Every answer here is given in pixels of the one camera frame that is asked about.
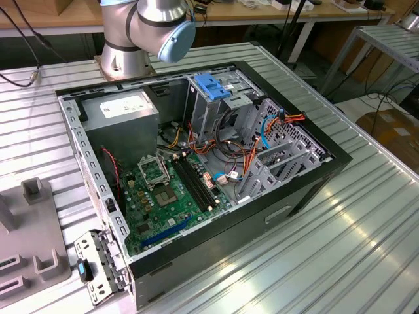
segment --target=wooden table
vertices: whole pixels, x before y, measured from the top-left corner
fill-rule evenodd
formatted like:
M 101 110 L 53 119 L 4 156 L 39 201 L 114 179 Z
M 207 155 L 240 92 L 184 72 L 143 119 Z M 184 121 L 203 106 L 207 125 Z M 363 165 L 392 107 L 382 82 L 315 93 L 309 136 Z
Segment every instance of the wooden table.
M 15 9 L 6 8 L 13 20 L 19 27 L 27 31 L 18 12 Z M 97 0 L 74 0 L 59 16 L 51 16 L 36 12 L 24 11 L 30 24 L 36 31 L 43 35 L 64 35 L 78 33 L 101 33 L 103 22 L 101 9 Z M 394 11 L 387 9 L 386 12 L 369 11 L 368 13 L 349 14 L 330 0 L 323 0 L 323 4 L 315 6 L 313 11 L 302 12 L 298 23 L 305 23 L 300 37 L 289 59 L 295 62 L 316 22 L 348 21 L 348 20 L 380 20 L 379 24 L 386 24 Z M 287 18 L 287 11 L 280 11 L 271 6 L 260 6 L 257 9 L 249 9 L 241 3 L 222 4 L 213 3 L 208 5 L 207 26 L 233 26 L 233 25 L 256 25 L 256 24 L 282 24 Z M 204 17 L 196 15 L 196 26 L 204 25 Z M 19 36 L 9 21 L 0 15 L 0 37 Z

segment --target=aluminum table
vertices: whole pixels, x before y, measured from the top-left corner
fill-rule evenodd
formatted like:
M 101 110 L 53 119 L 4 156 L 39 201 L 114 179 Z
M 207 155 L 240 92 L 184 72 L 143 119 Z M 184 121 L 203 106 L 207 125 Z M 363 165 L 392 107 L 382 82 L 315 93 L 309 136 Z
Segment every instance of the aluminum table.
M 192 49 L 177 64 L 152 58 L 158 73 L 247 61 L 353 157 L 299 214 L 254 240 L 143 313 L 412 313 L 419 304 L 418 176 L 316 91 L 251 43 Z M 3 71 L 26 80 L 32 69 Z M 4 313 L 132 313 L 116 295 L 94 309 L 75 269 L 74 240 L 99 228 L 54 96 L 55 89 L 104 82 L 94 61 L 43 67 L 19 89 L 0 83 L 0 190 L 47 178 L 72 276 Z
M 358 38 L 366 43 L 351 64 L 348 73 L 357 67 L 372 46 L 398 61 L 402 67 L 405 66 L 415 73 L 419 72 L 419 33 L 413 34 L 397 25 L 355 27 L 327 72 L 320 93 L 324 94 L 327 91 L 333 77 Z

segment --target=cardboard box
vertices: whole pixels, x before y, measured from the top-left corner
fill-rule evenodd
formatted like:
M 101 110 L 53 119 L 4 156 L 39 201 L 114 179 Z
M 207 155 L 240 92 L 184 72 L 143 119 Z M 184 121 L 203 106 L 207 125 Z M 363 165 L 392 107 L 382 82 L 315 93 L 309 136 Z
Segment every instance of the cardboard box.
M 60 15 L 72 0 L 16 0 L 22 10 Z M 0 0 L 0 6 L 16 8 L 12 0 Z
M 373 127 L 375 113 L 356 122 L 366 132 Z M 396 109 L 379 111 L 373 137 L 413 171 L 419 173 L 419 121 Z

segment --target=ram slot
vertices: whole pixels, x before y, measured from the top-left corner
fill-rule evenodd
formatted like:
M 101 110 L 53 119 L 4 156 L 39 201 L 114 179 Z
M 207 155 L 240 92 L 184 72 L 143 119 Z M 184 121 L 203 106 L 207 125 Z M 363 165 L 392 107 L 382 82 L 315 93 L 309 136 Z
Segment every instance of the ram slot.
M 208 192 L 191 165 L 188 164 L 188 161 L 176 160 L 172 162 L 172 165 L 202 212 L 207 211 L 209 206 L 213 208 L 216 206 L 212 195 Z

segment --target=blue latch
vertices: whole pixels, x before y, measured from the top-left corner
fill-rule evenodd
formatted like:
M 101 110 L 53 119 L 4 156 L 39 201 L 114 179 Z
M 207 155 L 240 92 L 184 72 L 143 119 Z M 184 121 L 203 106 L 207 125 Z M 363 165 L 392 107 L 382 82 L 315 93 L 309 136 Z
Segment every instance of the blue latch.
M 198 85 L 209 95 L 211 100 L 222 99 L 231 96 L 231 92 L 225 90 L 220 82 L 209 73 L 195 75 Z

